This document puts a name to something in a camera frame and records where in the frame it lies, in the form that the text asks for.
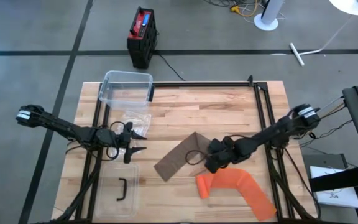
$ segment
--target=white pole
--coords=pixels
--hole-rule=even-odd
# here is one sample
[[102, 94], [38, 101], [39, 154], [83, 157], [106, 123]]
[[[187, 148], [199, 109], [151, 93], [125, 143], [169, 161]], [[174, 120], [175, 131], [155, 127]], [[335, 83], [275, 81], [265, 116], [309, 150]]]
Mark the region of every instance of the white pole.
[[324, 50], [329, 45], [329, 43], [331, 43], [331, 41], [333, 41], [333, 39], [338, 35], [338, 33], [340, 33], [340, 31], [343, 30], [343, 28], [345, 28], [346, 24], [348, 24], [351, 19], [352, 19], [352, 16], [350, 16], [347, 19], [347, 21], [336, 31], [336, 33], [326, 42], [326, 44], [324, 44], [323, 47], [321, 47], [318, 50], [312, 50], [312, 51], [309, 51], [309, 52], [298, 53], [298, 51], [295, 48], [295, 46], [293, 45], [293, 43], [290, 43], [290, 47], [291, 47], [293, 53], [295, 54], [296, 59], [298, 59], [299, 64], [302, 67], [305, 65], [305, 63], [303, 62], [303, 60], [301, 58], [301, 55], [315, 54], [315, 53], [318, 53], [318, 52]]
[[347, 21], [341, 26], [341, 28], [339, 28], [338, 31], [336, 31], [336, 33], [326, 42], [326, 44], [324, 44], [323, 47], [321, 47], [320, 49], [318, 50], [312, 50], [312, 51], [309, 51], [309, 52], [303, 52], [303, 53], [299, 53], [299, 55], [306, 55], [306, 54], [314, 54], [314, 53], [318, 53], [322, 50], [324, 50], [329, 43], [331, 43], [331, 41], [333, 41], [333, 39], [338, 35], [338, 33], [343, 30], [343, 28], [345, 28], [346, 24], [349, 23], [349, 21], [352, 19], [352, 15], [347, 19]]

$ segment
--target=orange foam piece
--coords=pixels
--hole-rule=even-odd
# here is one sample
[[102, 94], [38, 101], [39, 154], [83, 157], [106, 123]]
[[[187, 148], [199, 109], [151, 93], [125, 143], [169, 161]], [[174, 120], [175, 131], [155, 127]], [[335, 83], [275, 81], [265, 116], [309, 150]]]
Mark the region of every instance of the orange foam piece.
[[198, 175], [196, 183], [201, 198], [207, 198], [211, 188], [237, 189], [259, 221], [272, 218], [277, 211], [254, 178], [244, 170], [219, 169], [215, 174]]

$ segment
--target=red battery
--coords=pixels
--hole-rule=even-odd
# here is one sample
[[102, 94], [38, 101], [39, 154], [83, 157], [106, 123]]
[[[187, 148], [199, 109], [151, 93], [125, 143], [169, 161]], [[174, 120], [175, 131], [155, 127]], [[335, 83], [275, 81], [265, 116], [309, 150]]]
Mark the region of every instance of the red battery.
[[135, 68], [148, 68], [157, 44], [154, 10], [137, 8], [127, 38], [127, 48]]

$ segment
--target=gray floor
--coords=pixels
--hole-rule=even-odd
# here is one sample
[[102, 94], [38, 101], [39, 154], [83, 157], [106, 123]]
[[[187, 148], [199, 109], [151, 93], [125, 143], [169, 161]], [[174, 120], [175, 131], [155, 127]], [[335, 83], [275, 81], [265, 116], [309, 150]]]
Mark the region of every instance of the gray floor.
[[[71, 50], [86, 0], [0, 0], [0, 50]], [[137, 6], [155, 10], [160, 50], [185, 49], [316, 49], [348, 15], [325, 0], [287, 0], [286, 20], [274, 32], [262, 32], [226, 8], [201, 0], [95, 0], [80, 50], [125, 50], [126, 35]], [[329, 49], [358, 49], [358, 17], [338, 35]], [[293, 55], [180, 55], [165, 57], [187, 80], [283, 80], [291, 106], [323, 106], [358, 84], [358, 55], [309, 55], [301, 68]], [[0, 56], [0, 223], [18, 221], [40, 146], [42, 128], [23, 128], [14, 117], [20, 106], [42, 105], [51, 111], [68, 57]], [[82, 82], [100, 81], [108, 70], [136, 71], [127, 56], [75, 60], [60, 116], [72, 121]], [[148, 70], [154, 80], [178, 80], [159, 57]], [[326, 120], [316, 133], [350, 119], [342, 111]], [[53, 137], [30, 222], [47, 221], [53, 210], [66, 141]], [[358, 166], [358, 137], [352, 124], [310, 147], [344, 153]], [[310, 148], [304, 154], [317, 154]], [[357, 223], [355, 214], [323, 208], [325, 220]]]

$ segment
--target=white paper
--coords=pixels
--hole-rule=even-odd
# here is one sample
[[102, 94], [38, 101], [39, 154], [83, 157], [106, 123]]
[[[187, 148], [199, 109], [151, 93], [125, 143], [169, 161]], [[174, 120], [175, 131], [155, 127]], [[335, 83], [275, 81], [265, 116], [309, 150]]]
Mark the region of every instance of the white paper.
[[[342, 172], [341, 169], [310, 166], [311, 177], [320, 177], [323, 175]], [[348, 208], [358, 208], [358, 197], [353, 187], [344, 189], [326, 190], [316, 192], [317, 201], [323, 205], [334, 205]]]

